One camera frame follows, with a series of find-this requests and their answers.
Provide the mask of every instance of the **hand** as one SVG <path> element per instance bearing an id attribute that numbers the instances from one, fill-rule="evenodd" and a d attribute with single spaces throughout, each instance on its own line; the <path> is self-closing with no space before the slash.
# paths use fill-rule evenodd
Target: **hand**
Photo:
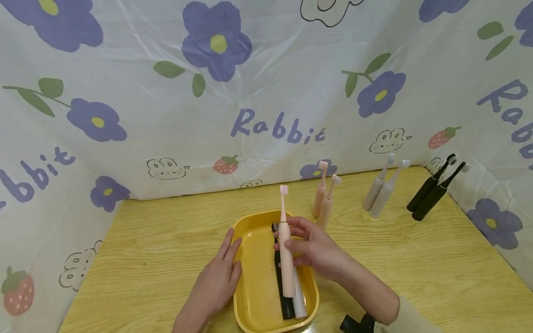
<path id="1" fill-rule="evenodd" d="M 320 276 L 338 282 L 341 278 L 341 268 L 346 261 L 353 260 L 333 239 L 318 225 L 303 217 L 289 217 L 290 234 L 302 239 L 289 239 L 285 246 L 291 252 L 301 253 L 294 258 L 295 266 L 311 266 Z M 274 244 L 274 250 L 279 251 L 279 244 Z"/>
<path id="2" fill-rule="evenodd" d="M 230 228 L 219 252 L 198 275 L 189 298 L 176 317 L 173 332 L 201 332 L 233 296 L 242 272 L 240 262 L 233 263 L 233 260 L 242 238 L 231 244 L 232 237 L 233 228 Z"/>

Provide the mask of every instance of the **black object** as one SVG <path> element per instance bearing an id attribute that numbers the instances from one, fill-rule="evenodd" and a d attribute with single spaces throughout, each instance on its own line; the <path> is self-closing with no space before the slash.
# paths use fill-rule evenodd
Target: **black object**
<path id="1" fill-rule="evenodd" d="M 365 313 L 361 319 L 361 323 L 346 315 L 339 329 L 344 333 L 373 333 L 375 324 L 376 320 L 368 313 Z"/>
<path id="2" fill-rule="evenodd" d="M 415 196 L 411 199 L 411 202 L 407 205 L 407 210 L 413 213 L 416 211 L 416 209 L 419 207 L 419 205 L 422 203 L 424 198 L 429 194 L 431 189 L 433 189 L 437 184 L 439 183 L 440 176 L 446 171 L 446 168 L 448 167 L 448 164 L 453 165 L 457 159 L 455 158 L 455 154 L 451 154 L 446 158 L 446 163 L 438 170 L 433 176 L 429 177 L 425 182 L 424 185 L 416 192 Z"/>
<path id="3" fill-rule="evenodd" d="M 276 231 L 274 224 L 272 225 L 272 231 Z M 277 238 L 274 238 L 274 244 L 278 242 Z M 281 262 L 281 257 L 279 251 L 274 252 L 274 269 L 276 270 L 276 278 L 278 280 L 278 293 L 279 293 L 279 303 L 281 305 L 281 315 L 283 320 L 291 319 L 296 317 L 294 314 L 294 305 L 293 299 L 283 296 L 283 284 L 281 282 L 281 268 L 279 263 Z"/>
<path id="4" fill-rule="evenodd" d="M 457 169 L 454 171 L 454 173 L 445 181 L 443 181 L 440 185 L 435 186 L 431 191 L 427 194 L 427 196 L 424 198 L 424 200 L 420 203 L 418 208 L 416 208 L 415 212 L 411 215 L 413 219 L 416 221 L 422 221 L 426 215 L 431 211 L 433 207 L 439 202 L 439 200 L 446 194 L 446 191 L 448 190 L 448 186 L 450 185 L 451 181 L 454 180 L 455 176 L 461 170 L 465 167 L 466 163 L 462 162 Z"/>

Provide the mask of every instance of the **yellow plastic tray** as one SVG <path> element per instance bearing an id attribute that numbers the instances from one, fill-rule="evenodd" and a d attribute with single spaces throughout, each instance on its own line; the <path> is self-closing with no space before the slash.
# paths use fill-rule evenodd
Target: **yellow plastic tray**
<path id="1" fill-rule="evenodd" d="M 233 295 L 233 309 L 246 333 L 287 332 L 310 323 L 318 311 L 320 297 L 313 272 L 310 267 L 298 267 L 308 317 L 283 320 L 281 316 L 271 230 L 279 216 L 279 210 L 261 212 L 241 218 L 234 226 L 233 239 L 243 238 L 235 258 L 241 261 L 243 273 Z"/>

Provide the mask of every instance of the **sleeve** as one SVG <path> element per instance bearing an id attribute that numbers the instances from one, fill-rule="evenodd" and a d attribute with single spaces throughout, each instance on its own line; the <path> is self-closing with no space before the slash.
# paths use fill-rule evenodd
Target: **sleeve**
<path id="1" fill-rule="evenodd" d="M 442 333 L 442 331 L 423 318 L 403 297 L 400 297 L 398 317 L 390 325 L 376 322 L 374 333 Z"/>

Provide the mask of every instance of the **white fabric backdrop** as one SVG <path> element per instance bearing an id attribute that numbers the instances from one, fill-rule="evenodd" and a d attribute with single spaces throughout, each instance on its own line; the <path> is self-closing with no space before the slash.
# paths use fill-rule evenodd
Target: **white fabric backdrop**
<path id="1" fill-rule="evenodd" d="M 58 329 L 126 198 L 389 151 L 471 164 L 450 192 L 532 287 L 530 2 L 0 0 L 0 331 Z"/>

